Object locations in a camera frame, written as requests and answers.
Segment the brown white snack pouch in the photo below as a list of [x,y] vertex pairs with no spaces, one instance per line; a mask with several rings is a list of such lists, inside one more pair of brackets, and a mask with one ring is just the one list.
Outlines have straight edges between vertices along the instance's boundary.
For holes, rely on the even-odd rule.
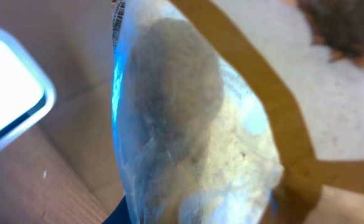
[[364,223],[364,1],[118,1],[132,223]]

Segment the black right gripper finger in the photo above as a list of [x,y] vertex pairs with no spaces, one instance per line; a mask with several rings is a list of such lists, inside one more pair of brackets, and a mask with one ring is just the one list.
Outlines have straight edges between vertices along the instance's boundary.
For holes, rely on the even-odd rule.
[[103,224],[131,224],[125,196]]

